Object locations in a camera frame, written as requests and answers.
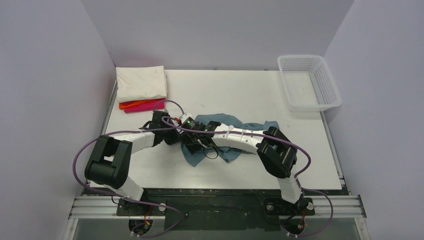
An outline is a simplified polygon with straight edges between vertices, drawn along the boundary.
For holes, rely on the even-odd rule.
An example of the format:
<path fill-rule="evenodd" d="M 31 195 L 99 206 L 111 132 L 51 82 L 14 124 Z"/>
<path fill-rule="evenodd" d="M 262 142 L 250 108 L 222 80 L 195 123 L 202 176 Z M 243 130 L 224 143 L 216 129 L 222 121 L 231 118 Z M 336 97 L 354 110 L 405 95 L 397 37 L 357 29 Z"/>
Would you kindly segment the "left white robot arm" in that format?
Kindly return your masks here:
<path fill-rule="evenodd" d="M 129 176 L 131 156 L 163 141 L 167 145 L 180 141 L 178 131 L 163 122 L 163 117 L 169 116 L 166 111 L 155 110 L 152 119 L 136 133 L 98 137 L 85 167 L 85 178 L 131 199 L 129 208 L 136 215 L 145 214 L 149 201 L 144 197 L 145 189 Z"/>

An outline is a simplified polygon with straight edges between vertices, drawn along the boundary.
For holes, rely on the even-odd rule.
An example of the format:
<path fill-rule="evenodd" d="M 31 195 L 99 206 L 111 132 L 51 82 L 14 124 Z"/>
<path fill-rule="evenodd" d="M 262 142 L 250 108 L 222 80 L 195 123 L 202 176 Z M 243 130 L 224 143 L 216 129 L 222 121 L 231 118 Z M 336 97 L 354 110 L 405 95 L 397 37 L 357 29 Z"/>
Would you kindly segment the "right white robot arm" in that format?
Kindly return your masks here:
<path fill-rule="evenodd" d="M 298 149 L 279 128 L 270 126 L 267 130 L 247 130 L 216 121 L 205 125 L 187 113 L 175 121 L 181 142 L 191 154 L 206 149 L 220 153 L 224 148 L 255 154 L 265 170 L 277 178 L 286 213 L 304 214 L 314 209 L 313 203 L 304 198 L 298 175 L 293 169 Z"/>

